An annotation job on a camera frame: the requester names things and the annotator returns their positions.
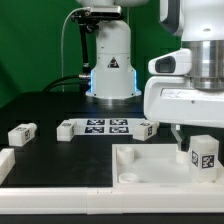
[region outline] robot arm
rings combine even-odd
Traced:
[[[169,33],[182,35],[184,17],[180,0],[160,0],[160,23]]]
[[[121,7],[133,7],[138,5],[144,5],[149,0],[77,0],[83,6],[91,7],[97,6],[111,6],[119,5]]]

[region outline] cube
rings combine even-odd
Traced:
[[[75,126],[75,121],[64,120],[57,128],[57,140],[70,142],[75,136]]]
[[[190,173],[194,182],[215,182],[219,141],[209,135],[190,140]]]
[[[158,122],[150,122],[145,120],[141,124],[134,126],[133,139],[145,141],[157,134],[158,127]]]

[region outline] white platform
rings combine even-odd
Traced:
[[[134,148],[126,165],[118,150]],[[176,145],[113,145],[113,188],[0,189],[1,214],[122,214],[224,212],[224,170],[215,183],[192,183],[188,165],[177,164]],[[123,172],[139,183],[118,182]]]

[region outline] white cube with marker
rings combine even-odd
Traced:
[[[139,125],[134,126],[133,139],[145,141],[157,134],[158,127],[158,122],[150,122],[148,120],[145,120]]]
[[[27,142],[35,137],[37,126],[34,123],[21,124],[8,132],[10,146],[24,146]]]
[[[76,122],[64,120],[57,128],[57,141],[70,142],[75,136]]]
[[[217,178],[219,141],[209,135],[190,140],[190,173],[193,182],[215,182]]]

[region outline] cable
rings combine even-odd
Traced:
[[[88,9],[90,9],[90,7],[78,8],[78,9],[72,10],[64,21],[62,34],[61,34],[61,77],[62,78],[64,78],[64,36],[65,36],[65,28],[66,28],[67,22],[73,13],[82,11],[82,10],[88,10]]]
[[[70,83],[58,83],[54,84],[51,87],[49,87],[45,92],[50,92],[51,89],[57,87],[57,86],[69,86],[69,85],[79,85],[77,82],[70,82]]]
[[[48,92],[48,89],[51,88],[53,85],[59,83],[59,82],[63,82],[65,80],[69,80],[69,79],[78,79],[79,78],[79,75],[70,75],[70,76],[65,76],[65,77],[62,77],[60,79],[56,79],[55,81],[51,82],[49,85],[47,85],[43,90],[42,92]]]

